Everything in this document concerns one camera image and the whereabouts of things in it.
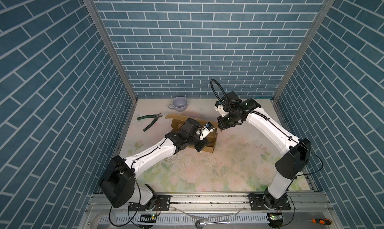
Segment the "metal spoon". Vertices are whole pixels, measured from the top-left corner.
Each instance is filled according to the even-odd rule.
[[[205,225],[208,225],[208,224],[230,224],[230,223],[231,222],[228,219],[223,221],[214,221],[214,222],[204,222],[202,219],[199,219],[196,221],[195,226],[197,229],[202,229]]]

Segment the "table surface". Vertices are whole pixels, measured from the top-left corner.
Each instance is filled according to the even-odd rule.
[[[269,99],[255,99],[278,122],[278,117]],[[216,99],[188,99],[184,112],[168,109],[172,99],[139,99],[120,151],[122,158],[141,152],[158,143],[172,130],[171,113],[216,121]],[[143,129],[152,118],[137,120],[137,117],[163,115],[146,132]],[[187,148],[166,158],[138,177],[138,183],[149,184],[157,192],[202,192],[202,191],[264,191],[276,172],[275,162],[281,158],[276,146],[259,130],[247,122],[241,126],[218,132],[213,153],[197,152]],[[310,190],[301,176],[290,190]]]

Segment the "orange screwdriver handle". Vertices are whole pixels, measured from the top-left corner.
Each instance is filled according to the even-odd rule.
[[[326,218],[312,218],[313,223],[319,223],[323,225],[331,225],[332,221]]]

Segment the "blue brick wallpaper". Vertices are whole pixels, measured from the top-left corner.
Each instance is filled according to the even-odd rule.
[[[82,0],[0,0],[0,228],[77,227],[131,104]]]
[[[94,0],[138,97],[271,98],[323,0]]]
[[[384,228],[383,2],[336,0],[278,99],[325,159],[315,180],[351,229]]]

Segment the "cardboard box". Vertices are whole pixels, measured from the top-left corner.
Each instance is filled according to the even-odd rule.
[[[168,114],[166,116],[166,118],[172,118],[172,123],[171,123],[172,131],[171,132],[174,132],[174,131],[177,131],[181,126],[183,126],[183,124],[185,123],[185,121],[188,118],[193,118],[193,117],[187,117],[187,116],[178,115],[178,114]],[[208,121],[201,120],[198,118],[193,118],[193,119],[198,121],[201,125],[205,125],[208,122]],[[208,136],[205,137],[211,143],[209,143],[207,146],[205,146],[202,151],[213,153],[214,149],[215,149],[215,145],[216,145],[218,123],[212,122],[212,121],[211,121],[211,123],[215,127],[215,130],[213,132],[209,133]]]

